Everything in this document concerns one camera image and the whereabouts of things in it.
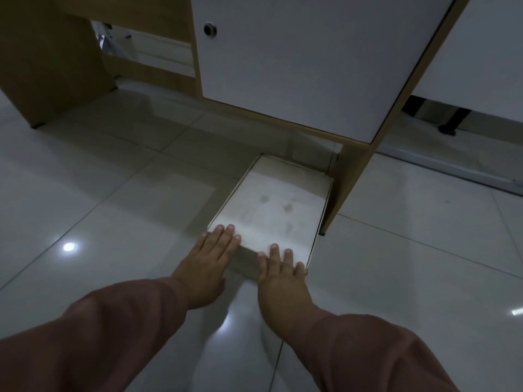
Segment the black table leg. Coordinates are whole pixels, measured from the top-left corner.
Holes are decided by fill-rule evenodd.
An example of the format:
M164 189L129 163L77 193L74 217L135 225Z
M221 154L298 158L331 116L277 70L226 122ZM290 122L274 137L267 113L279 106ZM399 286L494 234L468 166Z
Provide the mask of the black table leg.
M410 117L435 124L441 134L455 136L460 124L471 113L470 109L446 103L409 96L402 111Z

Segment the white furniture panel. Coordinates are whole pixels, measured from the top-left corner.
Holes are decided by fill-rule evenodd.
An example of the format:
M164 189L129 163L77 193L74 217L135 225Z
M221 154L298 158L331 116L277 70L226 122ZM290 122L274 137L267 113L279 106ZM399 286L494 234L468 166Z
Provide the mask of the white furniture panel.
M413 94L523 123L523 0L470 0Z

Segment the person's left hand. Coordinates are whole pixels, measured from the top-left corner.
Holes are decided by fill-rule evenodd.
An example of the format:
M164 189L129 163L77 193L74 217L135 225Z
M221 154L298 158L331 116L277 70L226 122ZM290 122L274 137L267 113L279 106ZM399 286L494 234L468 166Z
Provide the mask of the person's left hand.
M202 237L207 232L204 233L172 273L172 278L184 289L189 310L213 303L225 289L224 272L241 243L241 236L234 231L226 252L221 253L221 235L226 227L218 225L211 231L214 247L202 247Z

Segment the white cabinet door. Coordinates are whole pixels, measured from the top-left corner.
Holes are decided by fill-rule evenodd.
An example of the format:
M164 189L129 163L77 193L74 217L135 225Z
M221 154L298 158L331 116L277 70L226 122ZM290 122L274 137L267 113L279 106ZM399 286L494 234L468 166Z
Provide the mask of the white cabinet door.
M202 95L371 143L452 1L191 0Z

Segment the person's right forearm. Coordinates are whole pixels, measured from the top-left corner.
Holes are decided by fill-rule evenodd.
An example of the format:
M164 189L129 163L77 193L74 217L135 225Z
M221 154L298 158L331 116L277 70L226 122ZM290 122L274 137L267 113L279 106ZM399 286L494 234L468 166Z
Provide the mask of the person's right forearm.
M459 392L419 336L377 316L310 305L282 336L321 392Z

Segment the person's right hand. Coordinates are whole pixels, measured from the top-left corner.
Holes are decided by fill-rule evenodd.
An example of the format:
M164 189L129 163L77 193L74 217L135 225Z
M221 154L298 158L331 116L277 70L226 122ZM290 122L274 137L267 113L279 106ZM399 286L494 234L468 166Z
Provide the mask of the person's right hand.
M268 273L269 254L258 253L258 265L260 313L267 326L284 342L289 343L295 323L313 306L305 279L302 282L294 278L296 265L291 249L280 252L279 274Z

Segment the white box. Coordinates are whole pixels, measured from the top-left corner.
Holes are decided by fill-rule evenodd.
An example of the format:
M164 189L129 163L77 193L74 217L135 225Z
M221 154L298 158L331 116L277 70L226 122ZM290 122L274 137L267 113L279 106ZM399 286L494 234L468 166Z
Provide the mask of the white box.
M259 155L208 224L232 224L241 244L229 268L257 281L257 256L278 244L307 268L329 201L333 179L324 173L270 155Z

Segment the person's left forearm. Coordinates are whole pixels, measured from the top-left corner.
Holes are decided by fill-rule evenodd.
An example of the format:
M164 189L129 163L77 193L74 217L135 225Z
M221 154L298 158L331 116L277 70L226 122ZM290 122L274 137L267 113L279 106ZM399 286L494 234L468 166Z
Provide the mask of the person's left forearm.
M0 392L122 392L183 325L171 277L110 285L53 321L0 339Z

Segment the white metal frame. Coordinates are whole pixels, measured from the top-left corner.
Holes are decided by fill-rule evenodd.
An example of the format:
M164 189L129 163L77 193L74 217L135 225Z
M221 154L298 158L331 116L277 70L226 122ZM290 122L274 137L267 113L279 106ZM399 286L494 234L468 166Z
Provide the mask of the white metal frame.
M134 60L131 49L130 34L124 29L115 30L113 25L96 20L90 20L94 29L97 42L104 54L116 56L122 59Z

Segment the wooden desk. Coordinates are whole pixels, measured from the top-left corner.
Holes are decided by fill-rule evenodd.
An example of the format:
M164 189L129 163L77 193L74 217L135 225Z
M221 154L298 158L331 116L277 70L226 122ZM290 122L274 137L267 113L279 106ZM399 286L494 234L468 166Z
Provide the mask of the wooden desk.
M121 76L341 143L334 186L319 231L325 235L469 1L452 1L371 143L203 97L191 0L0 0L0 90L32 128L115 90L114 77ZM194 77L102 54L90 20L188 45Z

